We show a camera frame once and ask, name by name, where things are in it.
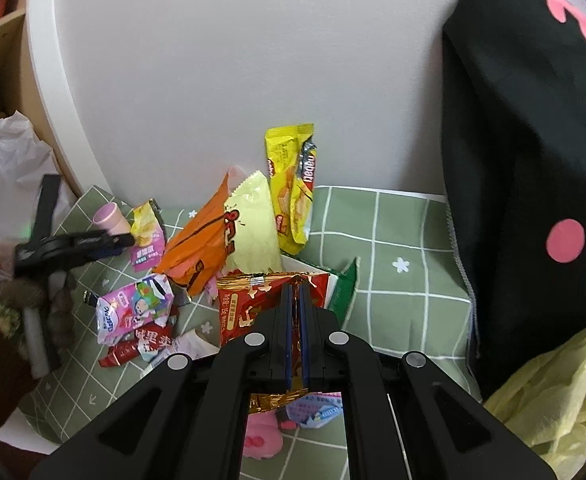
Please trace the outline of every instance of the blurred black gripper device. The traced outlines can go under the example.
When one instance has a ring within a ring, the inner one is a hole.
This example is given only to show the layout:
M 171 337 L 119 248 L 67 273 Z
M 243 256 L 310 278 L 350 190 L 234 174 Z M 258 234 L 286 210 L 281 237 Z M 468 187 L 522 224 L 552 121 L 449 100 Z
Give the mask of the blurred black gripper device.
M 61 182 L 57 174 L 44 175 L 31 238 L 27 243 L 17 245 L 14 255 L 14 276 L 29 278 L 48 291 L 48 303 L 42 308 L 22 311 L 34 379 L 42 378 L 60 366 L 60 358 L 49 335 L 47 318 L 50 301 L 64 286 L 67 272 L 89 262 L 121 254 L 134 243 L 130 234 L 111 236 L 102 230 L 52 236 L 53 212 L 58 203 Z
M 294 372 L 291 326 L 302 370 Z M 552 480 L 553 470 L 421 352 L 379 354 L 285 285 L 252 332 L 174 354 L 43 460 L 32 480 L 237 479 L 249 394 L 341 392 L 352 480 Z

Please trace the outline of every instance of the white panel edge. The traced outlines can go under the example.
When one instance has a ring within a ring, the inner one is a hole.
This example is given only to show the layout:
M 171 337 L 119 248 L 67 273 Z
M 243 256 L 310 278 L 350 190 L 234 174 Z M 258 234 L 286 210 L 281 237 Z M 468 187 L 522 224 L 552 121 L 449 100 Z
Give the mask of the white panel edge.
M 58 41 L 55 0 L 27 0 L 26 9 L 33 72 L 60 151 L 83 192 L 93 185 L 111 192 L 86 139 L 68 86 Z

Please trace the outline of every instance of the pink drink pouch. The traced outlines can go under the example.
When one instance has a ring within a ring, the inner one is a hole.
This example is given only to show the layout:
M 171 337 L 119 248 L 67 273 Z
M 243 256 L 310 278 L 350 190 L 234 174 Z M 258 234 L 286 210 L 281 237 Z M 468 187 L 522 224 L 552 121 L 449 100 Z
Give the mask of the pink drink pouch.
M 97 342 L 113 346 L 126 333 L 152 321 L 165 327 L 173 292 L 164 274 L 151 274 L 100 298 L 89 293 L 84 301 L 96 308 Z
M 135 272 L 155 267 L 164 254 L 164 231 L 157 219 L 153 200 L 133 210 L 131 234 L 135 245 L 131 248 L 131 265 Z

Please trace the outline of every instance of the black bag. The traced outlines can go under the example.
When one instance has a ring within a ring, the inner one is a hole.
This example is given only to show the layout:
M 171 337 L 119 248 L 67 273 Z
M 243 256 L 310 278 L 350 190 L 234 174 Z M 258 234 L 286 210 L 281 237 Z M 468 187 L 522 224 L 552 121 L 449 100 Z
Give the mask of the black bag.
M 443 43 L 444 182 L 486 398 L 586 327 L 586 17 L 459 0 Z

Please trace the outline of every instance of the white wall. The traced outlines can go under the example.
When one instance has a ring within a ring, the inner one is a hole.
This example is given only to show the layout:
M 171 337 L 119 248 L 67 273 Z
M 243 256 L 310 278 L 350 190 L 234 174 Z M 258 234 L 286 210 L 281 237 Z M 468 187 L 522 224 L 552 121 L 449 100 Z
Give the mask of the white wall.
M 264 131 L 307 121 L 318 183 L 442 192 L 440 29 L 455 1 L 54 0 L 54 10 L 68 87 L 112 191 L 172 206 L 207 200 L 232 164 L 265 170 Z

